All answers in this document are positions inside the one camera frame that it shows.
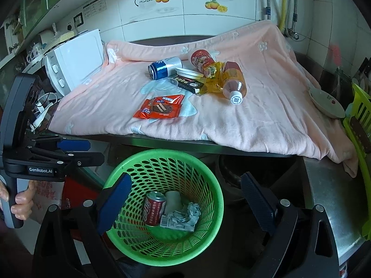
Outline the person's left hand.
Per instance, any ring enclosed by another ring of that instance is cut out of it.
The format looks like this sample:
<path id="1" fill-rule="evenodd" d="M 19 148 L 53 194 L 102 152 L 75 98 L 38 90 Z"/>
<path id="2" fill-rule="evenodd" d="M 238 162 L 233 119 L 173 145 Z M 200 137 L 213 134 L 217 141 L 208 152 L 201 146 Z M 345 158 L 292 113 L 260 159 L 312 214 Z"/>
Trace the person's left hand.
<path id="1" fill-rule="evenodd" d="M 28 180 L 27 190 L 15 196 L 15 204 L 11 206 L 11 213 L 19 220 L 27 220 L 32 213 L 33 197 L 36 193 L 37 181 Z"/>

